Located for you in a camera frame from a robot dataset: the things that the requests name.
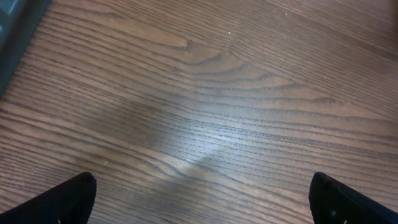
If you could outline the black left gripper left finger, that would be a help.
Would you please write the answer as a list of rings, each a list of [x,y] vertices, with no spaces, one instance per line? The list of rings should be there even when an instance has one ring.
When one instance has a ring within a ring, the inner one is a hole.
[[[1,214],[1,224],[87,224],[96,198],[96,179],[83,172]]]

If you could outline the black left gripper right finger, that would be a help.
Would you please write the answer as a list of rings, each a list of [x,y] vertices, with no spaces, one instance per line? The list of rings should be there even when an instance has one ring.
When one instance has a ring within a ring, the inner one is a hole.
[[[315,224],[397,223],[397,212],[322,172],[314,173],[308,199]]]

